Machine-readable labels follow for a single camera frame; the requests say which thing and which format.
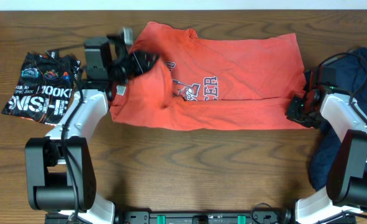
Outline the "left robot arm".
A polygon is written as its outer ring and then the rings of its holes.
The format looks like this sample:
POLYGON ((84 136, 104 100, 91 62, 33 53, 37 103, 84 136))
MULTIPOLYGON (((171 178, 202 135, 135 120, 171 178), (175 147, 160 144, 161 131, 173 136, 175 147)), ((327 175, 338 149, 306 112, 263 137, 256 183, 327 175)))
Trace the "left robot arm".
POLYGON ((117 35, 95 37, 83 44, 88 64, 69 74, 77 89, 58 125, 25 147, 29 205, 43 210, 46 223, 124 223, 115 204, 97 193, 88 148, 99 121, 130 80, 149 72, 159 55, 127 46, 117 35))

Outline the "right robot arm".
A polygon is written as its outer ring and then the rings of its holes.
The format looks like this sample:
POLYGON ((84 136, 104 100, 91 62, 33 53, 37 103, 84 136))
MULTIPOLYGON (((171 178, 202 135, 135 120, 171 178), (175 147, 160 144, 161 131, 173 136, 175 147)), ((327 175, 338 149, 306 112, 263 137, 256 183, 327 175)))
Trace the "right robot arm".
POLYGON ((287 119, 306 128, 326 121, 341 145, 325 187, 298 200, 291 223, 356 223, 367 219, 367 116, 354 94, 335 83, 334 68, 308 70, 303 97, 293 97, 287 119))

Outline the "orange printed t-shirt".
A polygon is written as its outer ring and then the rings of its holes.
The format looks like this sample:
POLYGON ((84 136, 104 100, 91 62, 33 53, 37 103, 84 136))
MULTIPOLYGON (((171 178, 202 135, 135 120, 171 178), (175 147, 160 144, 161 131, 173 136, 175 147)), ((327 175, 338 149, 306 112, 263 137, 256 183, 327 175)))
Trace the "orange printed t-shirt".
POLYGON ((208 40, 150 22, 132 46, 140 50, 159 59, 119 89, 109 109, 116 123, 176 131, 298 128, 286 118, 305 84, 293 33, 208 40))

